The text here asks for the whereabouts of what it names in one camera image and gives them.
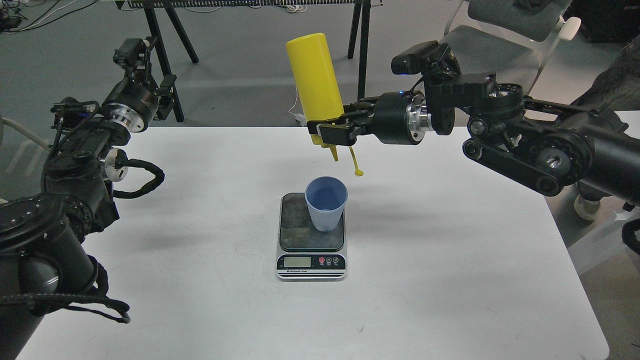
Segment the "silver metal joint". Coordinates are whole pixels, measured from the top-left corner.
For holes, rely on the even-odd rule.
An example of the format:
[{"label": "silver metal joint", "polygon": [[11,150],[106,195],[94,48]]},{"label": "silver metal joint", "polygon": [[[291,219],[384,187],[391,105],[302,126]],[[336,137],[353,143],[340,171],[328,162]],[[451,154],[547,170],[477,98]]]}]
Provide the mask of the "silver metal joint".
[{"label": "silver metal joint", "polygon": [[547,158],[546,163],[550,168],[559,168],[562,165],[562,159],[559,156],[551,155]]},{"label": "silver metal joint", "polygon": [[138,112],[124,104],[112,103],[105,110],[109,114],[109,121],[126,127],[131,133],[139,133],[145,128],[145,122]]},{"label": "silver metal joint", "polygon": [[129,171],[129,167],[120,167],[116,168],[116,161],[120,158],[127,158],[127,154],[122,149],[117,149],[114,147],[110,147],[107,150],[103,151],[100,154],[98,160],[102,165],[102,179],[110,180],[114,183],[121,181],[127,176],[127,171]]},{"label": "silver metal joint", "polygon": [[486,125],[480,120],[474,120],[469,124],[469,131],[476,136],[482,136],[486,134]]},{"label": "silver metal joint", "polygon": [[427,111],[424,96],[417,94],[406,107],[407,130],[417,142],[422,141],[426,131],[433,131],[431,114]]}]

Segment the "black cable sleeve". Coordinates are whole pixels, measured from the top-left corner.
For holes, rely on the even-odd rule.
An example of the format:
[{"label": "black cable sleeve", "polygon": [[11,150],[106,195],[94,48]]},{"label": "black cable sleeve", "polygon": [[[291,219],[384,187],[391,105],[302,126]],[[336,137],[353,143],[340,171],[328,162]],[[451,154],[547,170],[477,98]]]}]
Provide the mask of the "black cable sleeve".
[{"label": "black cable sleeve", "polygon": [[123,160],[116,165],[116,168],[120,167],[143,168],[153,174],[155,178],[153,178],[151,181],[144,184],[139,190],[136,190],[134,192],[121,192],[118,190],[114,190],[113,197],[116,197],[118,199],[135,199],[137,197],[141,197],[154,191],[164,181],[164,172],[162,171],[162,169],[148,161],[138,159]]},{"label": "black cable sleeve", "polygon": [[[97,288],[92,287],[89,289],[87,294],[27,293],[7,295],[0,297],[0,306],[16,306],[25,304],[27,308],[31,309],[37,304],[44,304],[53,309],[49,312],[59,309],[86,311],[104,316],[107,319],[119,323],[131,322],[131,318],[129,317],[129,314],[127,314],[127,311],[129,311],[129,305],[126,302],[110,299],[106,296],[106,293],[109,290],[107,270],[105,270],[105,268],[93,256],[87,256],[98,269],[98,276],[95,280]],[[117,311],[118,314],[120,314],[120,318],[103,313],[102,311],[87,309],[80,306],[72,306],[70,305],[72,302],[77,302],[78,304],[102,304],[109,309]]]},{"label": "black cable sleeve", "polygon": [[640,242],[636,231],[640,230],[640,219],[631,220],[622,227],[622,242],[636,254],[640,255]]},{"label": "black cable sleeve", "polygon": [[94,295],[83,295],[83,294],[60,294],[60,293],[29,293],[29,294],[20,294],[20,295],[7,295],[0,297],[0,306],[10,306],[10,305],[21,305],[26,304],[28,307],[32,305],[43,302],[45,304],[61,307],[63,309],[69,310],[78,310],[76,306],[69,306],[68,304],[72,302],[77,302],[78,304],[102,304],[109,309],[113,309],[120,314],[120,318],[116,318],[111,315],[107,315],[97,310],[80,310],[80,311],[89,311],[91,313],[96,313],[106,318],[112,319],[119,323],[129,323],[131,318],[127,314],[129,310],[129,305],[126,302],[120,300],[110,299],[108,297],[100,297]]}]

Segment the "bolt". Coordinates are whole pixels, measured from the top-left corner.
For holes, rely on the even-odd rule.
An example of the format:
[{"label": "bolt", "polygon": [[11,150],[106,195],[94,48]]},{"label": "bolt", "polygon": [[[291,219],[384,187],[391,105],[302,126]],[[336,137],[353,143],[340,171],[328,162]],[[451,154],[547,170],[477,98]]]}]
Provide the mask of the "bolt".
[{"label": "bolt", "polygon": [[551,155],[547,158],[547,166],[550,168],[559,168],[562,165],[562,159],[559,156]]},{"label": "bolt", "polygon": [[486,125],[480,120],[473,121],[471,125],[469,125],[469,131],[471,131],[473,135],[481,136],[486,132]]},{"label": "bolt", "polygon": [[464,145],[465,154],[472,159],[478,160],[482,157],[482,149],[474,142],[469,141]]}]

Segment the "yellow squeeze bottle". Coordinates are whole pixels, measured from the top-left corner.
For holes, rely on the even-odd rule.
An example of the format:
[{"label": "yellow squeeze bottle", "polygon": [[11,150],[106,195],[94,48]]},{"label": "yellow squeeze bottle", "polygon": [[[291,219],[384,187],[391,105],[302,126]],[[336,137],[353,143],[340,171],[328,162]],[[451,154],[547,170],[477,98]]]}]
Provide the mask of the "yellow squeeze bottle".
[{"label": "yellow squeeze bottle", "polygon": [[[295,38],[287,43],[287,54],[306,120],[322,121],[342,115],[342,98],[326,36],[316,33]],[[319,135],[311,135],[311,140],[330,148],[333,160],[338,161],[335,145],[323,143]]]}]

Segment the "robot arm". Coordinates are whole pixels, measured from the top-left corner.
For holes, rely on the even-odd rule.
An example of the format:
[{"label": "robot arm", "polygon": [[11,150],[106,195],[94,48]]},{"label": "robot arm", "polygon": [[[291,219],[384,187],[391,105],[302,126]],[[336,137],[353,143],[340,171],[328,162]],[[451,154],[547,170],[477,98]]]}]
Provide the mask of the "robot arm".
[{"label": "robot arm", "polygon": [[[345,106],[337,119],[308,122],[324,143],[351,146],[359,135],[383,143],[417,145],[426,131],[448,135],[454,108],[469,115],[469,159],[546,196],[582,181],[640,202],[640,140],[612,111],[539,101],[495,74],[460,74],[447,44],[426,42],[392,60],[394,74],[422,74],[424,94],[388,92]],[[525,117],[525,110],[557,115],[554,122]]]},{"label": "robot arm", "polygon": [[[114,198],[145,195],[164,179],[155,165],[129,160],[117,148],[172,109],[168,95],[175,76],[166,76],[160,86],[151,76],[156,44],[154,37],[127,39],[115,51],[113,60],[125,76],[102,105],[67,97],[53,106],[57,133],[42,192],[0,206],[0,359],[17,357],[42,317],[59,309],[129,322],[129,306],[106,296],[107,273],[81,244],[87,234],[118,220]],[[155,178],[136,192],[114,190],[128,167],[144,168]],[[74,302],[103,304],[120,317],[71,306]]]}]

